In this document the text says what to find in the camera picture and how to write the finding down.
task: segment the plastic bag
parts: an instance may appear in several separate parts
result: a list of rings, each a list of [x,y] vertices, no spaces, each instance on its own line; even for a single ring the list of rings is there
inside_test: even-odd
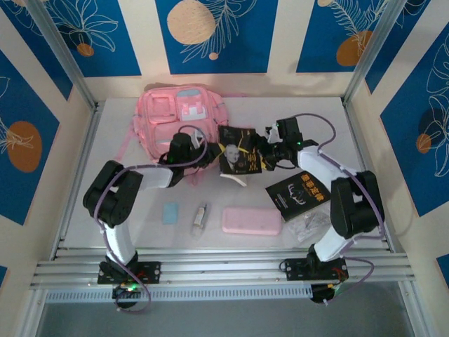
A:
[[[323,211],[313,211],[292,219],[287,227],[299,242],[303,242],[315,235],[325,234],[330,228],[330,217]]]

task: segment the light blue eraser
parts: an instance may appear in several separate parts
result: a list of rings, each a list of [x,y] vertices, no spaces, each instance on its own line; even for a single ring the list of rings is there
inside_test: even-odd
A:
[[[164,225],[173,225],[177,223],[177,203],[166,202],[163,205],[162,223]]]

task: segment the blue wallpaper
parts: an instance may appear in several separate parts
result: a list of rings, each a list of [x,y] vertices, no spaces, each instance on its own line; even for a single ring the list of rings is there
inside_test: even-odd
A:
[[[0,51],[0,214],[23,225],[59,121]]]
[[[85,77],[141,75],[117,0],[45,5]]]
[[[171,74],[265,73],[277,0],[156,0]]]
[[[396,20],[396,24],[390,31],[387,40],[385,40],[382,49],[380,49],[379,54],[365,77],[371,93],[376,89],[429,2],[430,0],[407,1],[402,13]]]
[[[449,24],[381,114],[420,216],[449,201]]]
[[[316,0],[296,71],[353,71],[387,2]]]
[[[8,271],[7,267],[4,267],[2,265],[0,265],[0,289],[1,289],[1,285],[3,284],[3,280],[6,277],[6,272]]]
[[[58,59],[53,55],[52,50],[42,37],[39,28],[34,24],[27,9],[12,0],[0,0],[0,8],[4,10],[20,36],[25,40],[25,43],[67,100],[72,91],[72,82],[65,74]]]
[[[43,4],[85,77],[141,75],[117,0],[48,0]],[[0,5],[46,71],[62,69],[26,8],[12,0],[0,0]]]

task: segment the book cover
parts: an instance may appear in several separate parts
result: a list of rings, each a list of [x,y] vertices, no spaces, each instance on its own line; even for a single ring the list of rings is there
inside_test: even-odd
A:
[[[220,138],[220,173],[223,175],[242,175],[262,172],[259,153],[251,149],[250,137],[254,128],[234,128],[219,126]]]
[[[303,171],[266,188],[285,221],[324,204],[330,193],[312,174]]]

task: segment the pink box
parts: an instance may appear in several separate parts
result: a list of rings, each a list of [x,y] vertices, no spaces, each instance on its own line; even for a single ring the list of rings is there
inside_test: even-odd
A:
[[[222,215],[223,232],[235,234],[278,235],[282,231],[278,209],[227,207]]]

